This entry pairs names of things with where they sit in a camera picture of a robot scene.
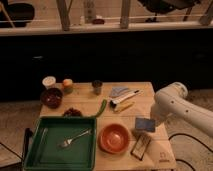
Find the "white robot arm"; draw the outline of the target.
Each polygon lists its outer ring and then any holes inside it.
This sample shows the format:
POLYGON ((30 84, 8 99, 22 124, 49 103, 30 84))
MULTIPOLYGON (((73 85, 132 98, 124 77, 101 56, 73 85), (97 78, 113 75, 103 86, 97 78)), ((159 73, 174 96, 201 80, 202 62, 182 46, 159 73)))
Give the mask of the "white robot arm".
POLYGON ((159 126, 174 114, 213 138, 213 112, 186 101, 187 95, 187 87, 180 82, 161 88, 154 94, 150 118, 159 126))

